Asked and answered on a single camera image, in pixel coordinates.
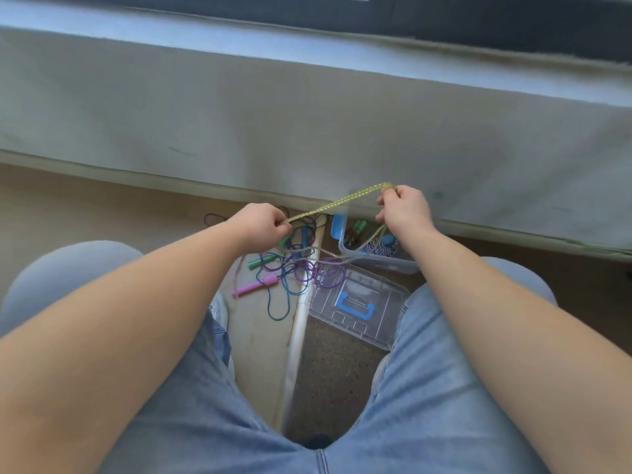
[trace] forearm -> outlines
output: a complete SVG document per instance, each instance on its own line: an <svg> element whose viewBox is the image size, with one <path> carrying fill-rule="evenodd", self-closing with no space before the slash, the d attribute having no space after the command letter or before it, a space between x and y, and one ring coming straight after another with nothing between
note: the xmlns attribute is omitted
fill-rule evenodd
<svg viewBox="0 0 632 474"><path fill-rule="evenodd" d="M19 461L17 451L28 452L41 438L39 455L49 471L98 467L192 342L241 254L231 230L223 223L154 251L0 340L3 462L8 451ZM67 461L80 465L63 465L66 448Z"/></svg>
<svg viewBox="0 0 632 474"><path fill-rule="evenodd" d="M494 399L555 473L629 468L632 359L434 230L410 243Z"/></svg>

